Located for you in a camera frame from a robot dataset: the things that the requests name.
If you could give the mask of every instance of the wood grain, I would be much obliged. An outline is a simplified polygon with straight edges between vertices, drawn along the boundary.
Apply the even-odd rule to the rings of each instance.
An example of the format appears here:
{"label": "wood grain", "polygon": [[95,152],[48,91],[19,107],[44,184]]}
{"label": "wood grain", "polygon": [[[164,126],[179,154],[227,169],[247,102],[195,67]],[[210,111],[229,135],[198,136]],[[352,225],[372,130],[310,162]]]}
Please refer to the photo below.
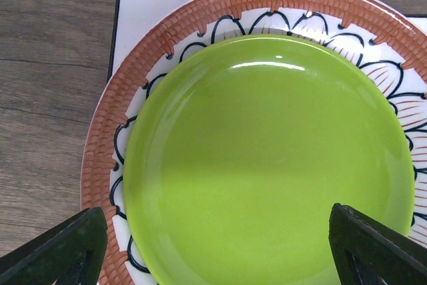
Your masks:
{"label": "wood grain", "polygon": [[[427,13],[426,0],[383,0]],[[115,0],[0,0],[0,255],[79,211]]]}

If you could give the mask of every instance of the wooden surface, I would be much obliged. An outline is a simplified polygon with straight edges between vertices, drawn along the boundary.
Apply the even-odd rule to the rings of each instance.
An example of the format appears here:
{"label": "wooden surface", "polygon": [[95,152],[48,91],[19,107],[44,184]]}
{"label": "wooden surface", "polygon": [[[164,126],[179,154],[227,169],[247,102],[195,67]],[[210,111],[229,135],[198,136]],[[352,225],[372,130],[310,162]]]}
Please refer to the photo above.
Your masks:
{"label": "wooden surface", "polygon": [[[383,0],[427,14],[427,0]],[[79,211],[115,0],[0,0],[0,256]]]}

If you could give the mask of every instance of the brown rim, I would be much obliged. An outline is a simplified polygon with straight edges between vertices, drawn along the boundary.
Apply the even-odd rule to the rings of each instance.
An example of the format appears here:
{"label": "brown rim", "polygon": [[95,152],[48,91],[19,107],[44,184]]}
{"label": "brown rim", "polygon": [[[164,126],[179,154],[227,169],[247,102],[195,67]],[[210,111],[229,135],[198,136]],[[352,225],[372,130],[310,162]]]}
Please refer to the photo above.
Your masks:
{"label": "brown rim", "polygon": [[164,55],[195,31],[205,33],[207,25],[223,15],[240,18],[242,11],[281,7],[304,9],[332,15],[344,27],[354,23],[386,42],[405,62],[402,68],[414,68],[427,79],[427,36],[399,13],[375,0],[193,0],[156,25],[131,51],[109,82],[95,111],[87,137],[81,174],[81,207],[101,206],[108,223],[108,245],[101,285],[133,284],[120,252],[112,217],[115,206],[109,201],[109,175],[115,166],[113,137],[119,125],[126,124],[125,112],[139,87],[147,85],[145,76]]}

